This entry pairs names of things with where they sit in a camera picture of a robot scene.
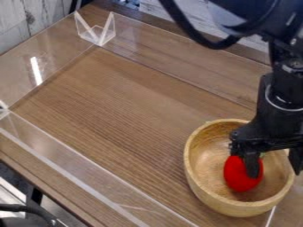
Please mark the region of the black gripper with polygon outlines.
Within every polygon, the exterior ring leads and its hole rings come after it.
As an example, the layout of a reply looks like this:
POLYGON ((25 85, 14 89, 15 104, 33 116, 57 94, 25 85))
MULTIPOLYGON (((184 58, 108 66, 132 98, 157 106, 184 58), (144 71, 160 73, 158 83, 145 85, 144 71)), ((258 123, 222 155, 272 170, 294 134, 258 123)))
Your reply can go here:
POLYGON ((303 108, 285 109, 272 101, 272 74, 258 82, 256 115, 229 133, 230 154, 242 156, 249 178, 258 176, 258 153, 288 149, 288 161, 293 172, 303 170, 303 108))

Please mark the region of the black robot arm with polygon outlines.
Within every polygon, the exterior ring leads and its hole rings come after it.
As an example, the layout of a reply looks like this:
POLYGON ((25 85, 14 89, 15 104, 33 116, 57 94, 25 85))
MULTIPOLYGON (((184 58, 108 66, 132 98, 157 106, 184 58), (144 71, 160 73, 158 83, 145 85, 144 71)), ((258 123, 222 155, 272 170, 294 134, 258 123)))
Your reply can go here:
POLYGON ((236 37, 268 42, 270 73, 260 77, 256 115, 230 134, 230 154, 245 173, 260 173, 261 153, 288 149, 294 171, 303 169, 303 0, 209 0, 217 27, 236 37))

